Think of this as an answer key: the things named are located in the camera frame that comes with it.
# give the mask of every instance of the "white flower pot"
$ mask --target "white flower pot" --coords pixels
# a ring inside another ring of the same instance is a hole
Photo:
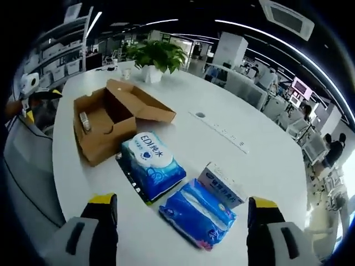
[[[157,69],[154,65],[145,65],[142,68],[143,80],[147,83],[156,83],[161,80],[163,72]]]

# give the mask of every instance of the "plastic packaging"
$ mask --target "plastic packaging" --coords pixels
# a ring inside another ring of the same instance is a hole
[[[212,250],[233,225],[236,215],[196,179],[159,207],[161,215],[199,248]]]
[[[122,159],[150,201],[186,176],[172,153],[152,132],[139,133],[123,142]]]

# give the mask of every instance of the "box lid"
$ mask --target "box lid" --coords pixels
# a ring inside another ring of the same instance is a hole
[[[137,118],[171,122],[176,113],[137,86],[109,79],[106,88]]]

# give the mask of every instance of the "cup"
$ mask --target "cup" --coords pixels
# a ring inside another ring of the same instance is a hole
[[[122,71],[123,79],[128,80],[130,76],[131,76],[131,69],[130,68],[126,68]]]

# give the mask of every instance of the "power strip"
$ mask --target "power strip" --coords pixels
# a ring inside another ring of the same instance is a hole
[[[230,134],[226,129],[221,127],[219,124],[214,123],[213,121],[210,121],[206,116],[203,117],[203,113],[200,112],[189,112],[190,115],[192,115],[194,118],[202,121],[204,124],[209,126],[211,129],[215,130],[218,134],[232,142],[236,147],[238,147],[242,152],[245,154],[249,153],[249,148],[245,145],[245,143],[241,140],[238,140],[238,138]]]

